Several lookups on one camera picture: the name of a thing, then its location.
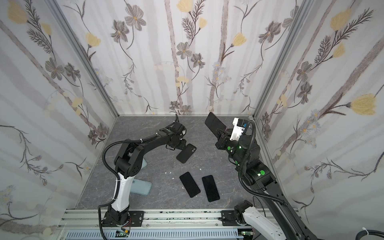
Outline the translucent green case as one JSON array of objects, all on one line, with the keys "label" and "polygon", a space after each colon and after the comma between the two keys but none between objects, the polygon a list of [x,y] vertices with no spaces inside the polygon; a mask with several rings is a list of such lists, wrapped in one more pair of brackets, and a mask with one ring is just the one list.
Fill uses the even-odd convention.
[{"label": "translucent green case", "polygon": [[152,183],[134,179],[131,187],[131,193],[147,196],[152,188]]},{"label": "translucent green case", "polygon": [[148,165],[147,161],[143,159],[141,169],[144,169]]}]

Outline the lower translucent green case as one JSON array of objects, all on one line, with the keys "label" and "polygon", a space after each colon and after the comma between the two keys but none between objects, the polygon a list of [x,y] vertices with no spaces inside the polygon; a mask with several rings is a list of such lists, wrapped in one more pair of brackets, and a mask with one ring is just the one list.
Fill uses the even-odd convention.
[{"label": "lower translucent green case", "polygon": [[131,187],[131,193],[147,196],[152,188],[152,183],[134,179]]}]

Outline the aluminium mounting rail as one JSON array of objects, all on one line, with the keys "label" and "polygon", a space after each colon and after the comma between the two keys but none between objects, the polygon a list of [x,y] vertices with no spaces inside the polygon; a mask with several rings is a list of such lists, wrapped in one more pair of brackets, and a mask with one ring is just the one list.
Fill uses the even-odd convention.
[{"label": "aluminium mounting rail", "polygon": [[[222,209],[195,209],[195,210],[131,210],[144,211],[141,227],[132,227],[139,230],[154,229],[218,229],[224,227],[220,220]],[[97,210],[66,210],[62,216],[59,230],[98,230]]]}]

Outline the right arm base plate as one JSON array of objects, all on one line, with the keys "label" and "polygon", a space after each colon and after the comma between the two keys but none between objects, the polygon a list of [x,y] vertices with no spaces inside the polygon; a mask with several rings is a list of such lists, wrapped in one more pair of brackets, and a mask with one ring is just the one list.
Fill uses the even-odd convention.
[{"label": "right arm base plate", "polygon": [[240,215],[236,210],[222,210],[220,220],[224,227],[239,226]]}]

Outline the black phone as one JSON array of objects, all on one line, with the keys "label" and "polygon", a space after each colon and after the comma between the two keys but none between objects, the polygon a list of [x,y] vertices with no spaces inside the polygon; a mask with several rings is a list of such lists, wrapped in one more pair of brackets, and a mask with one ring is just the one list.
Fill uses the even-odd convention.
[{"label": "black phone", "polygon": [[212,175],[202,177],[203,185],[207,195],[208,202],[218,201],[220,194],[218,192],[214,177]]},{"label": "black phone", "polygon": [[227,129],[227,126],[212,112],[208,114],[205,125],[217,138],[221,138]]},{"label": "black phone", "polygon": [[185,190],[187,191],[188,195],[190,196],[190,198],[195,197],[201,192],[199,186],[197,185],[196,181],[194,180],[190,172],[184,173],[179,178]]}]

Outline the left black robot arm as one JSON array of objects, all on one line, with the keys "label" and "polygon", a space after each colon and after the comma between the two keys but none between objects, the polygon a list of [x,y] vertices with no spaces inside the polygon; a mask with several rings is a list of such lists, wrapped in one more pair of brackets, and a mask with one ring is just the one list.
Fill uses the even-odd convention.
[{"label": "left black robot arm", "polygon": [[[139,140],[123,140],[108,145],[102,153],[104,166],[116,177],[115,192],[112,200],[98,206],[107,208],[105,216],[99,216],[101,226],[125,226],[129,223],[130,192],[135,176],[142,169],[144,155],[148,152],[166,146],[170,150],[183,150],[186,147],[184,135],[187,129],[181,123],[174,121],[172,124],[160,129],[154,135]],[[106,154],[112,147],[120,145],[114,160],[114,168],[106,161]]]}]

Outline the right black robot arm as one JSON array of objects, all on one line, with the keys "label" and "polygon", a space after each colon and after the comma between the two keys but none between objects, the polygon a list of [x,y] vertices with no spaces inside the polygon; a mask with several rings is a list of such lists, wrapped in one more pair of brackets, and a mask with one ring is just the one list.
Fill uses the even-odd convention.
[{"label": "right black robot arm", "polygon": [[254,197],[261,198],[276,220],[273,223],[248,201],[235,207],[240,225],[249,225],[266,240],[315,240],[316,235],[298,216],[285,197],[277,178],[260,160],[260,147],[255,134],[231,139],[231,131],[218,130],[216,147],[235,161],[241,186]]}]

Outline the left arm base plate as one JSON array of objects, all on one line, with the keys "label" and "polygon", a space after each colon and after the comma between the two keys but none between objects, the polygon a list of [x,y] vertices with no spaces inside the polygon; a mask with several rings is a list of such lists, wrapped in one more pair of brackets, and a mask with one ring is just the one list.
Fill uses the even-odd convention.
[{"label": "left arm base plate", "polygon": [[141,227],[144,219],[144,211],[129,211],[114,217],[109,212],[102,218],[103,227]]}]

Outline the black phone case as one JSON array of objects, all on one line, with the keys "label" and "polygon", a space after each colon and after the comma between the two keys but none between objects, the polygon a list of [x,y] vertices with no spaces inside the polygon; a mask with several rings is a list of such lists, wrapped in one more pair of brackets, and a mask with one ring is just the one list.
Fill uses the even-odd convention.
[{"label": "black phone case", "polygon": [[196,152],[197,148],[192,144],[187,144],[185,148],[177,155],[176,159],[185,164],[189,158]]}]

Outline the upper translucent green case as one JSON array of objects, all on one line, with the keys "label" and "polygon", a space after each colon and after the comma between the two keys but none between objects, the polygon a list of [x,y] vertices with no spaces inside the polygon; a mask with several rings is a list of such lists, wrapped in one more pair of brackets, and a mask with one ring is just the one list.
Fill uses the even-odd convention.
[{"label": "upper translucent green case", "polygon": [[143,159],[141,169],[144,169],[148,165],[147,161]]}]

